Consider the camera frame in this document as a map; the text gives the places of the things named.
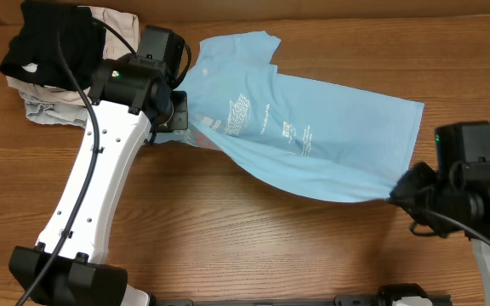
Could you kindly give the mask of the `light blue printed t-shirt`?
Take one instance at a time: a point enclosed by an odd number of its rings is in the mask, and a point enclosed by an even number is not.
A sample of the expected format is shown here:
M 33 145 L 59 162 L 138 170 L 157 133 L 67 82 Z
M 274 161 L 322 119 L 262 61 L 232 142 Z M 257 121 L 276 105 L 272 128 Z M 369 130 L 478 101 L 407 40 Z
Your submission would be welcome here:
M 203 40 L 180 84 L 189 126 L 157 141 L 220 150 L 298 196 L 387 197 L 410 164 L 423 105 L 283 75 L 271 61 L 279 43 L 263 31 Z

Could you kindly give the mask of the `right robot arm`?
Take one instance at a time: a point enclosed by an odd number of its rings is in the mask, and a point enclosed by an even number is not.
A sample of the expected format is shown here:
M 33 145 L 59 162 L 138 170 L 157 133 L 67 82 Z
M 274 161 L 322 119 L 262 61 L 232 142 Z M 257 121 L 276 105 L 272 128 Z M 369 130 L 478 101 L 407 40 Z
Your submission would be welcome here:
M 413 227 L 446 238 L 462 231 L 480 268 L 484 301 L 490 305 L 490 123 L 459 122 L 435 132 L 438 168 L 415 164 L 387 202 L 404 210 Z

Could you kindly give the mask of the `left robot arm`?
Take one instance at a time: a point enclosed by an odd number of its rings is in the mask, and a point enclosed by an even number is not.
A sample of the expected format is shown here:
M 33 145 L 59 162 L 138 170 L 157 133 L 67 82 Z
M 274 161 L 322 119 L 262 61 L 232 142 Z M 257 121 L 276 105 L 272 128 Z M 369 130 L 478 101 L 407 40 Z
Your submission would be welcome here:
M 173 31 L 146 27 L 140 45 L 106 59 L 81 92 L 88 112 L 77 159 L 57 207 L 34 247 L 16 247 L 9 270 L 23 301 L 41 305 L 153 305 L 125 269 L 107 262 L 111 226 L 139 149 L 159 133 L 188 128 L 179 89 L 191 48 Z

